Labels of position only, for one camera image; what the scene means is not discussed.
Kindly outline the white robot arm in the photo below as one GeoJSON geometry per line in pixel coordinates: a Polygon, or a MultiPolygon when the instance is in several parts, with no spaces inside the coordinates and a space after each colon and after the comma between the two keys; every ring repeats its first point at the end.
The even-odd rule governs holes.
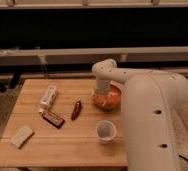
{"type": "Polygon", "coordinates": [[[113,59],[92,66],[94,91],[106,94],[122,85],[121,115],[129,171],[181,171],[171,114],[188,101],[181,74],[119,68],[113,59]]]}

